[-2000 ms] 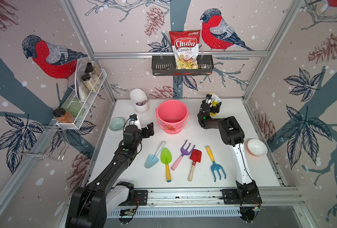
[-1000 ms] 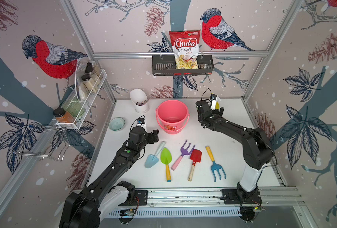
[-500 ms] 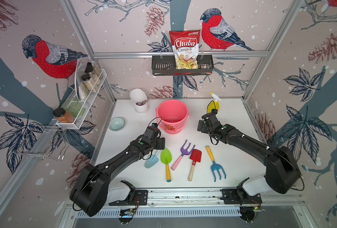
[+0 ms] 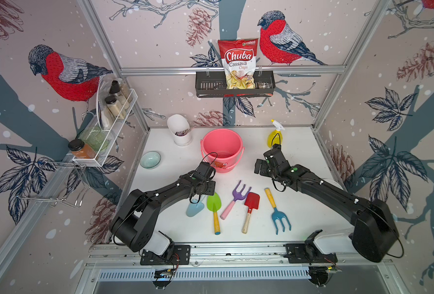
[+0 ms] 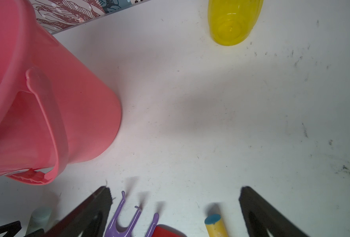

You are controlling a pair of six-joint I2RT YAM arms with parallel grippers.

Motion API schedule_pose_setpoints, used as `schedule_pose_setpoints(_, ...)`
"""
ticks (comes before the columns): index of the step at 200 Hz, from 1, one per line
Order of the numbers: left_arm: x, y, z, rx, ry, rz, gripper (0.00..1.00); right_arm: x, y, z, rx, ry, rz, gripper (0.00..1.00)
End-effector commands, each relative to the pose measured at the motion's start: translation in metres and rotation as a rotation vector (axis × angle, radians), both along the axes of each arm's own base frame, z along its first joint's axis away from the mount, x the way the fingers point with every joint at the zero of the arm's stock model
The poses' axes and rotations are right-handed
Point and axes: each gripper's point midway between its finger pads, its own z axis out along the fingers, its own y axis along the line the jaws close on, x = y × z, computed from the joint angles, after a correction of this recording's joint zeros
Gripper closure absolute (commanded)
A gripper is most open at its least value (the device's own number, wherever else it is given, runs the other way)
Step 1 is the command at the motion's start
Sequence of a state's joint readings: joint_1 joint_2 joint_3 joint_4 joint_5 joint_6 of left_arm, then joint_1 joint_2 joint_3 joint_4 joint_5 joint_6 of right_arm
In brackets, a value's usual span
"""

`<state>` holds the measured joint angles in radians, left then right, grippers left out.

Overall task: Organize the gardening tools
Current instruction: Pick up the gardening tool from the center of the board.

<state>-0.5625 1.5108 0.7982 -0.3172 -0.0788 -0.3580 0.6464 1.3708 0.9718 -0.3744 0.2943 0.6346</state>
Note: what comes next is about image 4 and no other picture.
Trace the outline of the green toy shovel yellow handle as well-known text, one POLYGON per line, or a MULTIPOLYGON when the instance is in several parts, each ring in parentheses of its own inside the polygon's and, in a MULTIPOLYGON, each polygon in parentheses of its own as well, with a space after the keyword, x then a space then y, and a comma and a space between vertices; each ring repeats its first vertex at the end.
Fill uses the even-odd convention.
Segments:
POLYGON ((221 208, 221 199, 217 193, 207 197, 207 208, 213 213, 214 234, 221 233, 218 211, 221 208))

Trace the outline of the blue toy fork yellow handle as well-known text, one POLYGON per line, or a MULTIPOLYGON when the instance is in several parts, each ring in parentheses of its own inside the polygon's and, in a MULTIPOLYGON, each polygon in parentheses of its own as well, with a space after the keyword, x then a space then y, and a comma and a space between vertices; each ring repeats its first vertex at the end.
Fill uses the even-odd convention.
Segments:
POLYGON ((283 232, 285 232, 285 229, 286 229, 286 227, 284 225, 284 221, 286 221, 288 228, 289 228, 289 231, 291 231, 292 225, 289 221, 289 218, 287 217, 287 215, 285 213, 278 210, 276 202, 274 200, 274 197, 273 197, 273 195, 272 195, 272 193, 268 187, 265 188, 265 194, 268 198, 268 201, 270 202, 271 207, 273 208, 273 213, 271 215, 271 219, 273 221, 274 228, 276 230, 276 234, 277 235, 279 234, 279 227, 278 227, 278 223, 277 223, 278 221, 280 222, 280 225, 282 227, 283 232))

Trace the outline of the purple toy rake pink handle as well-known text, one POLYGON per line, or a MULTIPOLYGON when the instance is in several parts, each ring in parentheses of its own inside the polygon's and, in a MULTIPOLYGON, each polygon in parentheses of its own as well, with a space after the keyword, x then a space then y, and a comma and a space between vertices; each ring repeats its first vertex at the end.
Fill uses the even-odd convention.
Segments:
POLYGON ((238 182, 238 184, 236 185, 236 187, 232 191, 233 200, 228 204, 228 206, 225 208, 225 210, 220 215, 220 218, 222 220, 225 220, 228 217, 228 215, 230 214, 230 212, 231 212, 232 208, 234 207, 234 205, 236 204, 236 202, 238 202, 240 200, 245 200, 247 198, 247 196, 249 195, 249 193, 251 192, 252 187, 249 187, 248 189, 246 189, 246 185, 244 184, 242 186, 242 188, 240 189, 239 188, 240 184, 241 184, 241 180, 238 182))

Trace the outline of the yellow spray bottle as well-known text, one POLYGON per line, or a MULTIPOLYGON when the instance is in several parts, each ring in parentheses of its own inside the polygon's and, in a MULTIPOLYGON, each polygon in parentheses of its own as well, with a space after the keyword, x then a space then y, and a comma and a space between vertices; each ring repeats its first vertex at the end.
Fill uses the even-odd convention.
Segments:
POLYGON ((280 122, 271 120, 271 123, 275 127, 275 130, 268 136, 267 145, 269 148, 272 148, 274 144, 282 145, 282 131, 285 130, 284 126, 280 122))

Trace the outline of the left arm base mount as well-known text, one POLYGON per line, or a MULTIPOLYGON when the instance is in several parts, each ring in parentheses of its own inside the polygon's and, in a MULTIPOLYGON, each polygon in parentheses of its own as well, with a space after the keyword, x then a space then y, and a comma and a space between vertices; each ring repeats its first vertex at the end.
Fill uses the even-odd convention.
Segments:
POLYGON ((152 251, 143 250, 140 264, 145 265, 188 265, 191 255, 190 245, 171 244, 163 254, 158 255, 152 251))

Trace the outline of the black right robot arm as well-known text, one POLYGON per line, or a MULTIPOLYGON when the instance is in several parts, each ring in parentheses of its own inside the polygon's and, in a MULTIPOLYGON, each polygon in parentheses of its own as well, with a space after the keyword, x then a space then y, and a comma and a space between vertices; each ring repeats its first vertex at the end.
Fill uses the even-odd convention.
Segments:
POLYGON ((311 196, 349 221, 354 229, 348 239, 365 259, 381 262, 399 241, 393 215, 384 201, 357 197, 321 179, 300 164, 290 165, 279 144, 273 145, 263 156, 263 159, 256 160, 254 173, 282 184, 283 189, 289 187, 311 196))

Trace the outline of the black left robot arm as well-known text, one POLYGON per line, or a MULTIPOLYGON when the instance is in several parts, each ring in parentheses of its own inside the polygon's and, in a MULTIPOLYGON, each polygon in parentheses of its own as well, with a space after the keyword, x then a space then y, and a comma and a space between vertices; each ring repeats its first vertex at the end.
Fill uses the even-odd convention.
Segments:
POLYGON ((110 223, 109 230, 132 252, 142 250, 152 239, 159 214, 184 199, 195 195, 213 195, 216 169, 202 161, 178 180, 154 191, 130 192, 110 223))

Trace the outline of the pink plastic bucket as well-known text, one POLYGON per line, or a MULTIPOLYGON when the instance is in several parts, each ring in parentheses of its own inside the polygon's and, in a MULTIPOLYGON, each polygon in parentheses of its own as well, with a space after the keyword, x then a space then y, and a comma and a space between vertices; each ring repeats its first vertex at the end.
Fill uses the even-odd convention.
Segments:
POLYGON ((200 141, 200 150, 205 162, 217 173, 229 173, 240 162, 245 147, 238 133, 230 129, 215 129, 200 141))

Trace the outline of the light blue toy trowel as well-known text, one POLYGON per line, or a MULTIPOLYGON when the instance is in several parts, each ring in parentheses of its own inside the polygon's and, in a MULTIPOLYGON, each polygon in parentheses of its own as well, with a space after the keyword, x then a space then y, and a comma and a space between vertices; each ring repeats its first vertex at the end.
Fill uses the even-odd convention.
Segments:
POLYGON ((200 196, 198 202, 191 202, 186 210, 187 217, 192 218, 200 213, 205 208, 204 200, 205 196, 200 196))

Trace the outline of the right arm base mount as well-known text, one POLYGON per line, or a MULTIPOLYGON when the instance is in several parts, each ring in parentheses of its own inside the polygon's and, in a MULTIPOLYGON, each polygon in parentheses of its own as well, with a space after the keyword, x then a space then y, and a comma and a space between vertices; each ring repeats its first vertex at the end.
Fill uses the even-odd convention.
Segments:
POLYGON ((315 245, 315 237, 318 236, 322 230, 316 230, 304 242, 288 243, 285 244, 286 254, 285 258, 289 263, 302 264, 308 263, 330 263, 335 264, 338 262, 336 254, 323 254, 315 245))

